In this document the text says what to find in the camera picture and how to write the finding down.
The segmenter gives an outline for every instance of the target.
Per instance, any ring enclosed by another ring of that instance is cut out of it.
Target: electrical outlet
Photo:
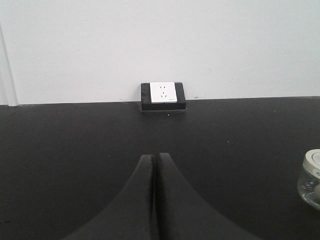
[[[154,85],[152,88],[155,92],[153,93],[151,93],[151,85]],[[182,82],[141,83],[142,111],[171,111],[185,109],[186,98]]]
[[[176,103],[177,93],[174,82],[150,82],[151,103]]]

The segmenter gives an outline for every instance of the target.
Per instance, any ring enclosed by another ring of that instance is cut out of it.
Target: black desk
[[[320,212],[296,190],[316,148],[318,97],[194,100],[171,113],[135,102],[1,106],[0,239],[61,239],[112,201],[140,155],[158,152],[247,231],[319,239]]]

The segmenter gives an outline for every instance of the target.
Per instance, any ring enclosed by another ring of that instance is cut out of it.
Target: white wall
[[[20,104],[320,95],[320,1],[0,0]]]
[[[8,105],[7,96],[5,92],[5,86],[0,73],[0,105]]]

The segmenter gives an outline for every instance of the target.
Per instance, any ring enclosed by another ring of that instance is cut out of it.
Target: glass jar
[[[305,154],[297,188],[307,204],[320,210],[320,149]]]

